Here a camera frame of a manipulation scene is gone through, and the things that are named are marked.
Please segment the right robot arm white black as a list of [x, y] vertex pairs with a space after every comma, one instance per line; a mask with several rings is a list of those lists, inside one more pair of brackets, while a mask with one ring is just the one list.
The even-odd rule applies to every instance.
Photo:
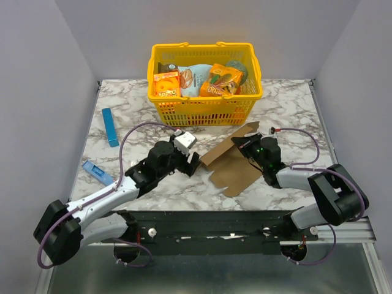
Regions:
[[338, 226], [364, 216], [369, 200], [348, 171], [340, 164], [328, 168], [287, 165], [281, 160], [277, 139], [260, 133], [233, 137], [232, 143], [249, 163], [262, 173], [267, 185], [276, 189], [312, 192], [315, 203], [292, 211], [284, 217], [282, 234], [297, 239], [304, 229], [318, 225]]

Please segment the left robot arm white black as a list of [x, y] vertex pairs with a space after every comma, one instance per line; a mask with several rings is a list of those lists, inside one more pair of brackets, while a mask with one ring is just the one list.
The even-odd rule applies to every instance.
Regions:
[[169, 141], [157, 142], [147, 158], [123, 171], [117, 181], [100, 191], [66, 204], [60, 200], [51, 202], [33, 233], [39, 243], [39, 266], [51, 267], [42, 262], [42, 254], [49, 257], [52, 266], [70, 260], [87, 242], [89, 235], [85, 231], [91, 224], [112, 209], [152, 191], [166, 176], [175, 171], [192, 176], [200, 164], [199, 154], [190, 153], [196, 141], [188, 132], [173, 135]]

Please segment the brown cardboard box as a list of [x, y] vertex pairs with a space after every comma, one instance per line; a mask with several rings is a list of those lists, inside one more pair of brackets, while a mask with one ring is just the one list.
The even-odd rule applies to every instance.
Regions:
[[226, 197], [238, 196], [262, 176], [232, 142], [233, 137], [243, 137], [258, 128], [258, 121], [243, 125], [201, 157], [202, 166], [212, 173], [210, 181], [216, 188], [223, 189]]

